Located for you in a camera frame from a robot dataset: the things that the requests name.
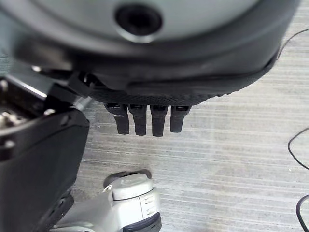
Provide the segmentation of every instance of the circular hole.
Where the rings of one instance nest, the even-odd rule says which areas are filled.
[[[68,125],[70,120],[71,120],[71,117],[69,115],[64,115],[61,122],[60,122],[60,125],[66,126],[66,125]]]
[[[151,35],[162,26],[160,14],[152,8],[142,5],[121,7],[116,12],[115,19],[122,29],[137,36]]]

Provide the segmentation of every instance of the floor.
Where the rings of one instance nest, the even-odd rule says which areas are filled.
[[[304,0],[286,38],[309,27]],[[10,60],[0,58],[4,71]],[[147,168],[162,198],[162,232],[295,232],[295,205],[309,194],[309,172],[287,142],[309,122],[309,32],[295,37],[276,66],[253,85],[193,107],[180,134],[118,135],[113,117],[93,102],[88,143],[73,194],[102,191],[104,178]],[[309,163],[308,138],[294,151]]]

